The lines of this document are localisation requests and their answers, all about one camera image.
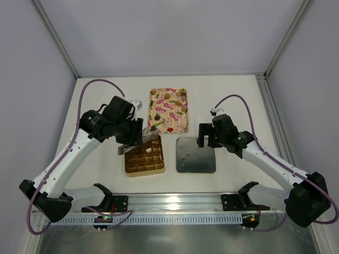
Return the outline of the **silver tin lid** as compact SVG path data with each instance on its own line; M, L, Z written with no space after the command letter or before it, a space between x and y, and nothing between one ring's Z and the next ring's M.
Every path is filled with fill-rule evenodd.
M208 146L205 138L203 147L197 138L178 138L176 141L176 171L178 173L213 174L216 172L215 150Z

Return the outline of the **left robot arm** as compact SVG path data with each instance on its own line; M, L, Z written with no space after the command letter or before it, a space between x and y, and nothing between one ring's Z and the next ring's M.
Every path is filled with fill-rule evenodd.
M114 137L126 148L142 145L143 119L137 117L141 108L141 101L114 96L102 113L85 112L75 137L38 177L20 183L21 192L51 222L58 222L75 210L109 212L114 197L102 184L82 189L65 186L87 156L106 139Z

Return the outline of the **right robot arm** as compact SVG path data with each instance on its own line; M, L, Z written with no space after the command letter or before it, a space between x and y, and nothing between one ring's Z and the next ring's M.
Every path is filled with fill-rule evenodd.
M333 207L325 178L318 172L309 174L267 151L248 131L238 131L227 114L215 116L211 123L199 124L197 145L204 139L211 148L226 148L229 153L255 165L279 184L280 189L251 183L239 190L255 204L285 211L296 225L306 228Z

